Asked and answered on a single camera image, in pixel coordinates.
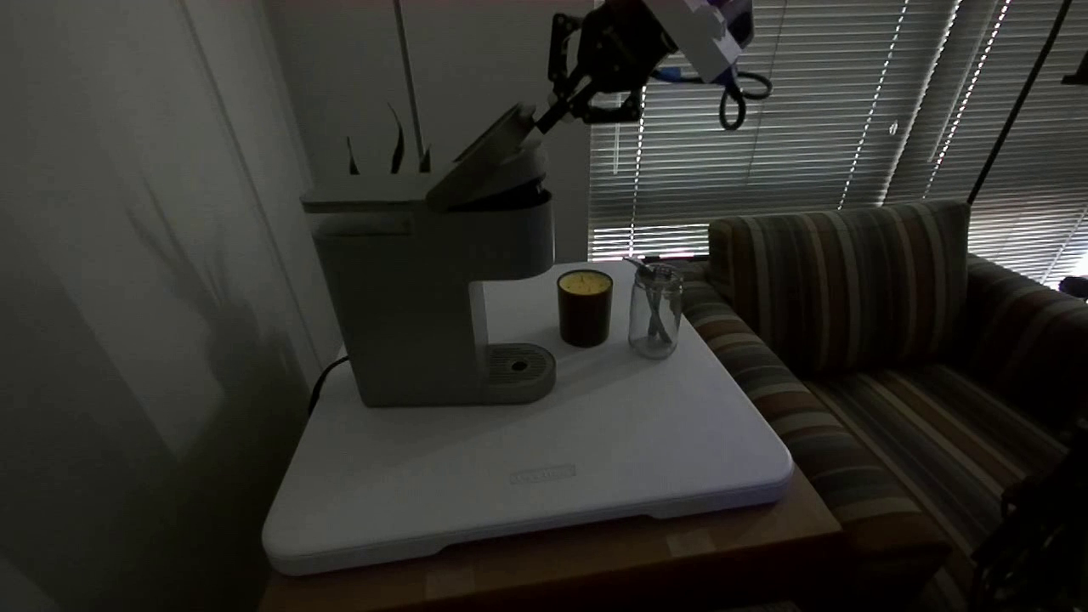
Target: glass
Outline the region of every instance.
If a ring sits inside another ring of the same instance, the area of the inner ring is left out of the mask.
[[[638,358],[662,359],[678,350],[684,277],[638,264],[628,314],[628,348]]]

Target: couch cushion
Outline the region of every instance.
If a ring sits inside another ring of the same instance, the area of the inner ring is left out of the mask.
[[[798,374],[925,359],[967,293],[963,205],[719,218],[710,280]]]
[[[944,528],[957,565],[999,523],[999,501],[1064,446],[944,365],[804,380]]]
[[[865,582],[925,582],[944,560],[944,537],[914,498],[710,289],[691,282],[684,314],[782,434],[798,469],[843,523]]]

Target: lamp pole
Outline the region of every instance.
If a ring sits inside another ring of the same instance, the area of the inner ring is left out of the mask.
[[[1007,148],[1007,137],[1010,137],[1013,126],[1018,126],[1018,116],[1021,116],[1021,109],[1022,109],[1032,82],[1039,77],[1039,73],[1042,73],[1042,64],[1046,64],[1046,57],[1052,57],[1052,49],[1054,49],[1054,42],[1056,42],[1056,33],[1059,33],[1059,23],[1064,23],[1069,6],[1070,6],[1070,0],[1059,0],[1056,17],[1054,17],[1054,27],[1052,27],[1039,53],[1032,57],[1032,67],[1030,67],[1030,75],[1027,75],[1027,82],[1022,82],[1022,87],[1021,87],[1021,95],[1018,95],[1018,107],[1013,107],[1013,114],[1007,116],[1007,126],[999,131],[999,137],[997,137],[997,142],[994,142],[994,149],[989,149],[989,157],[987,157],[987,163],[984,163],[984,171],[978,171],[978,177],[974,177],[972,194],[967,196],[970,208],[974,205],[974,196],[978,196],[978,189],[984,189],[984,184],[987,184],[987,177],[989,177],[999,149]]]

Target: window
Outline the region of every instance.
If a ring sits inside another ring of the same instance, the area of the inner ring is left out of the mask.
[[[593,257],[701,255],[706,221],[734,212],[967,202],[1054,14],[1056,0],[758,0],[742,67],[767,75],[775,95],[747,107],[742,133],[716,126],[716,87],[655,82],[641,87],[641,124],[593,131]],[[999,196],[1022,208],[1039,180],[1069,189],[1083,175],[1088,87],[1056,85],[1083,53],[1083,21],[1088,9],[1070,14],[972,228],[1007,208]],[[1054,142],[1080,153],[1042,175]],[[1027,233],[1052,250],[1083,223],[1083,205],[1064,196],[1054,212],[1064,236]],[[1018,238],[972,236],[984,255],[997,242]]]

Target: wall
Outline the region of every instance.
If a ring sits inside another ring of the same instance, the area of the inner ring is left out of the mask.
[[[514,102],[548,109],[549,14],[587,0],[401,0],[421,148],[449,166]],[[394,0],[270,0],[299,131],[319,184],[386,175],[404,131],[404,175],[417,166]],[[587,131],[543,140],[556,257],[586,257]]]
[[[335,335],[255,0],[0,2],[0,609],[251,609]]]

